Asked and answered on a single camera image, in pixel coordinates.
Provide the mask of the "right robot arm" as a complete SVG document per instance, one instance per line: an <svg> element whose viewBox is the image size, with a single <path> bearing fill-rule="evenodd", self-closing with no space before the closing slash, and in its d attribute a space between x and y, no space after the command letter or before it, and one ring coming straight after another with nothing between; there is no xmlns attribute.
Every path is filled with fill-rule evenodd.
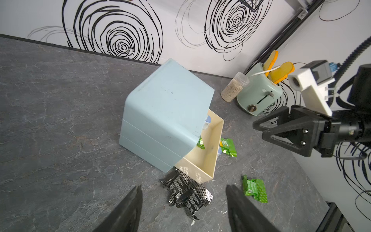
<svg viewBox="0 0 371 232"><path fill-rule="evenodd" d="M354 61L371 45L363 41L339 68L332 72L326 60L313 61L288 76L304 105L282 106L253 123L263 140L310 157L316 150L324 158L333 156L340 143L371 146L371 66L337 88L336 84Z"/></svg>

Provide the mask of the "light blue drawer cabinet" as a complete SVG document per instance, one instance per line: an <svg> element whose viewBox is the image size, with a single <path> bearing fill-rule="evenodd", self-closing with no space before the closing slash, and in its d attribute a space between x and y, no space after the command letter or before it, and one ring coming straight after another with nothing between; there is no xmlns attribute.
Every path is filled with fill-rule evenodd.
<svg viewBox="0 0 371 232"><path fill-rule="evenodd" d="M167 173L198 143L213 94L168 59L126 98L120 145Z"/></svg>

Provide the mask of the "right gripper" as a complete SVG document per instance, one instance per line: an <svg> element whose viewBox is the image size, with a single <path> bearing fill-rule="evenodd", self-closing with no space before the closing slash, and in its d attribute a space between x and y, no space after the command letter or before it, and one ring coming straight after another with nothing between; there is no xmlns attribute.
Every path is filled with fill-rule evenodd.
<svg viewBox="0 0 371 232"><path fill-rule="evenodd" d="M263 131L263 140L304 157L316 150L323 158L332 157L340 125L340 120L300 105L282 106L253 122L255 130Z"/></svg>

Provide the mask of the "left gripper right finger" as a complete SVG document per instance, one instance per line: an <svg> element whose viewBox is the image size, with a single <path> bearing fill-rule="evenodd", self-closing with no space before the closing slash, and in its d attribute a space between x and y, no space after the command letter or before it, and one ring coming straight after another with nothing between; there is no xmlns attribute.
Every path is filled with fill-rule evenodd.
<svg viewBox="0 0 371 232"><path fill-rule="evenodd" d="M235 185L226 186L228 216L233 232L277 232L264 215Z"/></svg>

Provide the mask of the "cream drawer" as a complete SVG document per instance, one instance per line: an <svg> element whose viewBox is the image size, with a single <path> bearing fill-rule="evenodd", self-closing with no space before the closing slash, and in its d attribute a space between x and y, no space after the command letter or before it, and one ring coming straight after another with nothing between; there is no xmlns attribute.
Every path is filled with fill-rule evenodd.
<svg viewBox="0 0 371 232"><path fill-rule="evenodd" d="M213 180L224 119L209 110L211 124L203 130L201 138L205 149L194 147L175 167L199 184Z"/></svg>

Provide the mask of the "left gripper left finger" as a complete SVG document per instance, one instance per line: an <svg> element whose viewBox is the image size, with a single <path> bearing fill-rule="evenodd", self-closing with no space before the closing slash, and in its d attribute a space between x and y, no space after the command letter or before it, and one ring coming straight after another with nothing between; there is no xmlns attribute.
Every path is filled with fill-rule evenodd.
<svg viewBox="0 0 371 232"><path fill-rule="evenodd" d="M141 185L135 186L94 232L137 232L143 207Z"/></svg>

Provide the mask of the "green cookie pack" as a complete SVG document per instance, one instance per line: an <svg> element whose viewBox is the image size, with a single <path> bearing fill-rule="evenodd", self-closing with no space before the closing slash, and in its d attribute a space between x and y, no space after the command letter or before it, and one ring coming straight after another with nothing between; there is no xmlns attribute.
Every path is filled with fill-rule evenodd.
<svg viewBox="0 0 371 232"><path fill-rule="evenodd" d="M247 175L243 175L242 184L245 196L252 196L260 203L268 203L267 192L263 180L248 179Z"/></svg>
<svg viewBox="0 0 371 232"><path fill-rule="evenodd" d="M227 154L234 158L237 157L237 150L232 139L221 138L219 147L221 148L222 153Z"/></svg>
<svg viewBox="0 0 371 232"><path fill-rule="evenodd" d="M197 142L197 147L199 147L202 150L205 150L204 142L203 142L203 139L202 139L201 136L200 136L200 138L199 138L199 140Z"/></svg>

